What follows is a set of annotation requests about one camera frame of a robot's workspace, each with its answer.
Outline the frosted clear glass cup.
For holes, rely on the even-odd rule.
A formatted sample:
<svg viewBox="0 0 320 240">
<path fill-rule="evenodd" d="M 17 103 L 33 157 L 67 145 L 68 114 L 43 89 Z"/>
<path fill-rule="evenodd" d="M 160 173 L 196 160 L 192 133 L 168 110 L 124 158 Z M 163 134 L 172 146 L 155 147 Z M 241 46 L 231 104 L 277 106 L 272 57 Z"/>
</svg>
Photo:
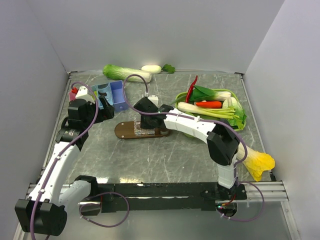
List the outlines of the frosted clear glass cup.
<svg viewBox="0 0 320 240">
<path fill-rule="evenodd" d="M 109 95 L 107 92 L 98 91 L 99 96 L 107 98 Z"/>
</svg>

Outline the dark glass cup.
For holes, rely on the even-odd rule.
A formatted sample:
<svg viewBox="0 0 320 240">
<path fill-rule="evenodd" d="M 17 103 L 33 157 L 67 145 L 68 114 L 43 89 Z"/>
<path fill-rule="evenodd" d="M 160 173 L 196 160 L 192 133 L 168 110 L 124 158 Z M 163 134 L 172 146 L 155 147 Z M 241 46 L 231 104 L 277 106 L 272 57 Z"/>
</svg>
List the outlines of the dark glass cup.
<svg viewBox="0 0 320 240">
<path fill-rule="evenodd" d="M 170 133 L 170 130 L 167 128 L 160 128 L 159 131 L 162 136 L 167 136 Z"/>
</svg>

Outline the yellow cabbage by arm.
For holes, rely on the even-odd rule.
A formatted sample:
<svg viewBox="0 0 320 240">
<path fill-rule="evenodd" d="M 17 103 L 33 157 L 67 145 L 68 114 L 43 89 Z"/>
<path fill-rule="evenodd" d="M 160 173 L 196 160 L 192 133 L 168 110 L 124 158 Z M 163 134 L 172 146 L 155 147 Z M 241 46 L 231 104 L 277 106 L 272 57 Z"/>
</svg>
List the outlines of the yellow cabbage by arm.
<svg viewBox="0 0 320 240">
<path fill-rule="evenodd" d="M 267 153 L 253 150 L 248 146 L 246 149 L 247 156 L 242 163 L 249 171 L 253 179 L 256 182 L 259 182 L 261 181 L 262 174 L 265 171 L 271 171 L 275 167 L 276 161 Z"/>
</svg>

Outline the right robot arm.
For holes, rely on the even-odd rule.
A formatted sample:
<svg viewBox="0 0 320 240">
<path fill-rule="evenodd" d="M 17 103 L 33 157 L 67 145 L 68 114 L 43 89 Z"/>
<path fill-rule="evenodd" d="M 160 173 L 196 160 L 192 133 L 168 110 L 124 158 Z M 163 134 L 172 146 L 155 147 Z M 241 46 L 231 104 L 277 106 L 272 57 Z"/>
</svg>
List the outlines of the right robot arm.
<svg viewBox="0 0 320 240">
<path fill-rule="evenodd" d="M 205 120 L 165 104 L 157 107 L 147 97 L 140 99 L 132 108 L 154 128 L 179 131 L 206 143 L 209 156 L 218 167 L 219 195 L 230 199 L 236 193 L 235 164 L 240 140 L 227 123 Z"/>
</svg>

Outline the clear textured plastic holder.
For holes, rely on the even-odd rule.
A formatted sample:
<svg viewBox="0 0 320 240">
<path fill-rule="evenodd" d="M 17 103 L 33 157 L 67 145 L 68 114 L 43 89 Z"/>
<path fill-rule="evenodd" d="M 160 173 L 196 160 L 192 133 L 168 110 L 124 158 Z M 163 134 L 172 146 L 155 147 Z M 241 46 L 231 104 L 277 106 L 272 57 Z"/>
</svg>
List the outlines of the clear textured plastic holder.
<svg viewBox="0 0 320 240">
<path fill-rule="evenodd" d="M 154 129 L 144 129 L 141 127 L 140 121 L 134 121 L 133 131 L 136 136 L 152 136 L 155 134 Z"/>
</svg>

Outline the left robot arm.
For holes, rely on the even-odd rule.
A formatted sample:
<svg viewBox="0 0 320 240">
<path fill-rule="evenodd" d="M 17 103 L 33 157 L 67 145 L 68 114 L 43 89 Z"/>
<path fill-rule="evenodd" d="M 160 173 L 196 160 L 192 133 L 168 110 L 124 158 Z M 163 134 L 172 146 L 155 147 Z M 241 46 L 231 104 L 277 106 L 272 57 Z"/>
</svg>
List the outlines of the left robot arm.
<svg viewBox="0 0 320 240">
<path fill-rule="evenodd" d="M 83 199 L 99 195 L 96 177 L 80 175 L 72 186 L 61 192 L 69 168 L 89 136 L 88 128 L 112 119 L 115 109 L 100 96 L 98 103 L 85 99 L 69 102 L 67 117 L 57 132 L 53 153 L 43 175 L 26 199 L 14 207 L 19 224 L 26 233 L 59 236 L 65 228 L 68 213 Z"/>
</svg>

